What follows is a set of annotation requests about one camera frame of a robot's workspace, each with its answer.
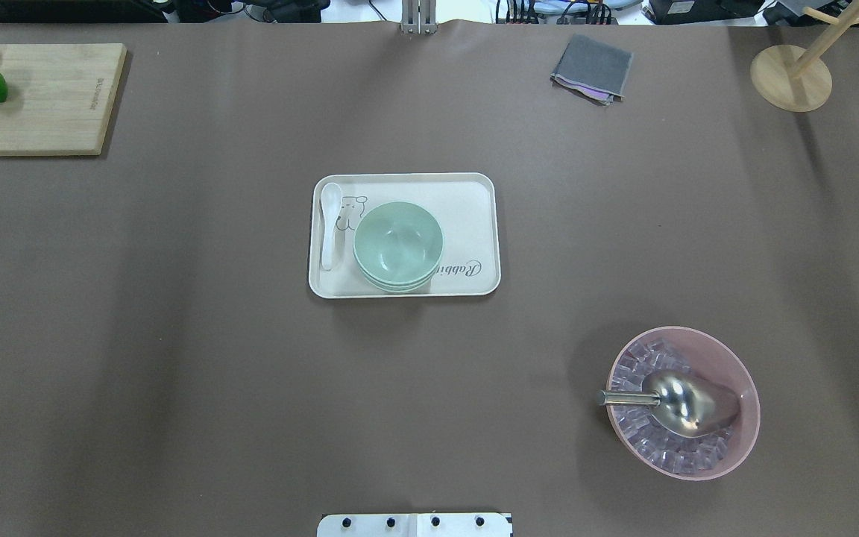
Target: green bowl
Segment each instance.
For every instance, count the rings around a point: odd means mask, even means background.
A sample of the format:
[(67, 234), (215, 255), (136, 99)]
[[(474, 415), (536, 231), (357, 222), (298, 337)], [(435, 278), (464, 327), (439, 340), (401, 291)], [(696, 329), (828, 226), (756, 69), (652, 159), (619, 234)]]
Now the green bowl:
[(373, 284), (410, 288), (439, 267), (443, 229), (425, 208), (391, 201), (373, 208), (357, 225), (353, 255)]
[(371, 284), (373, 284), (373, 286), (375, 286), (375, 288), (385, 290), (385, 292), (397, 293), (397, 295), (401, 295), (401, 293), (405, 293), (405, 292), (413, 292), (413, 290), (420, 289), (420, 288), (422, 288), (422, 286), (426, 286), (427, 283), (429, 283), (429, 281), (432, 280), (433, 276), (436, 276), (436, 272), (434, 271), (432, 273), (429, 273), (429, 275), (427, 275), (426, 278), (416, 282), (415, 284), (410, 284), (408, 286), (389, 286), (389, 285), (386, 285), (382, 282), (379, 282), (379, 281), (371, 278), (371, 276), (369, 276), (367, 272), (362, 272), (362, 274), (364, 275), (365, 278), (367, 278), (367, 281), (369, 283), (371, 283)]

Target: wooden mug tree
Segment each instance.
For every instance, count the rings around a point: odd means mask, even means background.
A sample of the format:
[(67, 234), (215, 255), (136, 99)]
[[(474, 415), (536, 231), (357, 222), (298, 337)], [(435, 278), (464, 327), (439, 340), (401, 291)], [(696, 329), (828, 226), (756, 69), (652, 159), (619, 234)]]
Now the wooden mug tree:
[(831, 26), (807, 50), (795, 45), (774, 45), (759, 52), (751, 62), (754, 88), (771, 104), (791, 112), (811, 112), (828, 101), (833, 82), (821, 55), (848, 28), (859, 24), (859, 0), (854, 0), (839, 17), (811, 7), (805, 7), (804, 13)]

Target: metal ice scoop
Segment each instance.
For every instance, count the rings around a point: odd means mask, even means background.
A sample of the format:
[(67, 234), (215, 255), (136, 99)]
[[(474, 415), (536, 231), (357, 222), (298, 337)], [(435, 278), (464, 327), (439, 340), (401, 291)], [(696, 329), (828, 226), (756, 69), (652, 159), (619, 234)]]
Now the metal ice scoop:
[(599, 390), (596, 402), (600, 406), (650, 406), (659, 424), (689, 439), (710, 435), (729, 426), (740, 411), (733, 391), (681, 371), (654, 371), (641, 381), (641, 390)]

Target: electronic device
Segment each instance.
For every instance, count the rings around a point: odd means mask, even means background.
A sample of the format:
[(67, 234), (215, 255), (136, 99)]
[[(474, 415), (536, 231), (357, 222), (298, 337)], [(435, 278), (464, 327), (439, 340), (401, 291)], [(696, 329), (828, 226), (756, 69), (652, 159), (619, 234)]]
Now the electronic device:
[(813, 7), (815, 10), (822, 11), (838, 17), (841, 11), (848, 7), (846, 0), (834, 0), (832, 2), (824, 0), (778, 0), (773, 6), (764, 10), (764, 20), (770, 25), (780, 26), (812, 26), (815, 24), (824, 24), (821, 21), (805, 15), (805, 7)]
[(647, 0), (642, 10), (655, 24), (689, 24), (753, 17), (764, 0)]
[(150, 0), (0, 0), (0, 22), (167, 22)]
[(267, 10), (265, 19), (276, 22), (320, 22), (330, 0), (243, 0)]

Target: black box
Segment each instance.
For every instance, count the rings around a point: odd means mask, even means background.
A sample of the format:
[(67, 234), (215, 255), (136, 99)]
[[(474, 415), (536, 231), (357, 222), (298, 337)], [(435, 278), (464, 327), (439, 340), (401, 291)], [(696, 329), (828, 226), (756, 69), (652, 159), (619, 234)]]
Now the black box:
[(0, 22), (167, 22), (149, 0), (0, 0)]
[(764, 0), (648, 0), (655, 24), (688, 24), (753, 17)]

